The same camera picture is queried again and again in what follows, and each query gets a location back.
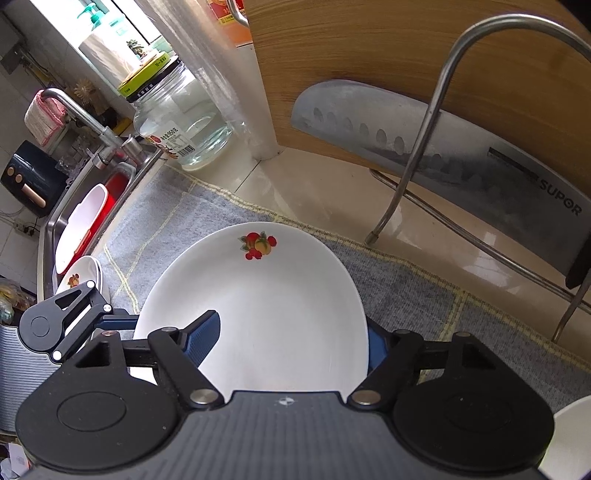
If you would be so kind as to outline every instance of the fruit pattern on plate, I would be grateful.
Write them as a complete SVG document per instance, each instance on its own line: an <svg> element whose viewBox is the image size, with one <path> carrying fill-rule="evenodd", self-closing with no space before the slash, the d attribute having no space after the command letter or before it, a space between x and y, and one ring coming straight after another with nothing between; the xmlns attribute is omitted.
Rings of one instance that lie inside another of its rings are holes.
<svg viewBox="0 0 591 480"><path fill-rule="evenodd" d="M77 287L80 284L80 275L74 273L70 278L68 278L68 285L70 288Z"/></svg>
<svg viewBox="0 0 591 480"><path fill-rule="evenodd" d="M239 240L243 243L242 250L246 252L244 257L247 260L253 258L260 260L263 255L270 254L272 248L277 244L277 239L272 235L267 236L265 232L251 232L240 237Z"/></svg>

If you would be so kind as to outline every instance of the metal rack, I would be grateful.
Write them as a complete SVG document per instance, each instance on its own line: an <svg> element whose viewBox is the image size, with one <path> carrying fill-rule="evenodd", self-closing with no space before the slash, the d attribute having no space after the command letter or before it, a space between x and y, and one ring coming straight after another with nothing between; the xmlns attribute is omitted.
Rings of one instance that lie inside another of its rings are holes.
<svg viewBox="0 0 591 480"><path fill-rule="evenodd" d="M541 277L537 273L527 269L523 265L515 262L507 256L500 253L498 250L492 248L490 245L482 242L479 238L473 236L468 231L464 230L458 224L444 216L441 212L430 206L428 203L422 201L417 196L413 195L407 190L408 182L412 179L415 173L419 161L423 157L427 143L433 133L433 129L437 123L438 114L441 109L441 104L447 93L452 76L456 70L457 65L464 56L464 54L473 46L477 41L484 37L503 30L534 30L547 35L550 35L562 42L566 43L578 51L583 57L591 62L591 46L582 40L578 35L571 32L562 25L552 22L551 20L536 17L535 15L526 14L508 14L499 15L497 17L487 18L475 25L468 28L453 44L450 54L441 69L433 96L429 101L427 112L424 115L421 123L417 138L414 142L412 152L408 159L408 163L405 166L404 173L400 179L400 183L396 183L385 175L371 170L372 175L382 183L386 184L390 188L394 189L394 197L388 206L388 209L379 220L376 227L369 233L365 239L367 245L372 245L376 242L379 234L382 232L388 221L392 218L392 215L398 208L400 200L404 196L415 205L421 207L429 215L435 217L441 223L446 225L452 231L456 232L465 240L469 241L472 245L478 247L483 252L489 254L491 257L509 267L515 272L523 275L525 278L535 282L536 284L546 288L548 291L558 295L559 297L568 300L570 302L567 310L560 319L556 331L552 336L552 341L556 343L564 330L566 323L569 321L574 311L577 308L581 308L586 313L591 313L591 305L583 301L584 295L587 293L589 287L591 287L591 270L587 272L581 286L579 287L576 294L572 294L568 290L558 286L557 284Z"/></svg>

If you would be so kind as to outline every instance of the faucet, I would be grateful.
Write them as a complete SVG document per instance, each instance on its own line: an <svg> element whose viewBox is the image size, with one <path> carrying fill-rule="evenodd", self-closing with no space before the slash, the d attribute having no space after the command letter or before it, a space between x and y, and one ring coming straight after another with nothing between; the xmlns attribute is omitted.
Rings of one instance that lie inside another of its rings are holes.
<svg viewBox="0 0 591 480"><path fill-rule="evenodd" d="M137 140L130 136L123 141L109 128L101 125L91 114L78 105L71 97L64 91L57 88L46 88L41 93L41 98L53 98L60 102L68 113L82 121L94 133L99 136L99 139L105 144L99 151L91 155L92 163L99 170L103 170L113 158L118 158L123 161L130 158L136 165L141 166L148 155L142 149Z"/></svg>

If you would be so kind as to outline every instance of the white tiled countertop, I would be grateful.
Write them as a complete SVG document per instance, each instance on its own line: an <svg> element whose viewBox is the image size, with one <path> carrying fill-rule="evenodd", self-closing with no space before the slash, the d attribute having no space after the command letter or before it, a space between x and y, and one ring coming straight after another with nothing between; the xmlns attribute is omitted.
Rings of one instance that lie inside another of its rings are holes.
<svg viewBox="0 0 591 480"><path fill-rule="evenodd" d="M159 161L152 168L130 201L162 165ZM367 168L292 148L257 163L236 139L216 161L192 175L243 200L358 242L363 242L392 197L392 190L374 179ZM417 185L411 184L410 190L513 260L564 284L564 277L553 267L481 220ZM125 210L124 206L97 249ZM567 307L566 301L499 264L406 199L375 247L458 285L548 338ZM577 311L560 339L561 346L588 360L590 320Z"/></svg>

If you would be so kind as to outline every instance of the plastic bag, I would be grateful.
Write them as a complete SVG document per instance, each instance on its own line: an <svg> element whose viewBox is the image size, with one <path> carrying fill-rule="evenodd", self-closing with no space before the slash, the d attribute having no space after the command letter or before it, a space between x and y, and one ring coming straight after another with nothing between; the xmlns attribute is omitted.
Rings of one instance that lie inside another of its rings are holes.
<svg viewBox="0 0 591 480"><path fill-rule="evenodd" d="M255 160L280 149L264 89L256 85L238 49L206 0L137 0L156 28L205 88Z"/></svg>
<svg viewBox="0 0 591 480"><path fill-rule="evenodd" d="M8 300L13 309L22 312L37 303L35 297L24 292L17 283L7 278L0 278L0 298Z"/></svg>
<svg viewBox="0 0 591 480"><path fill-rule="evenodd" d="M0 323L10 324L14 318L14 310L11 302L0 294Z"/></svg>

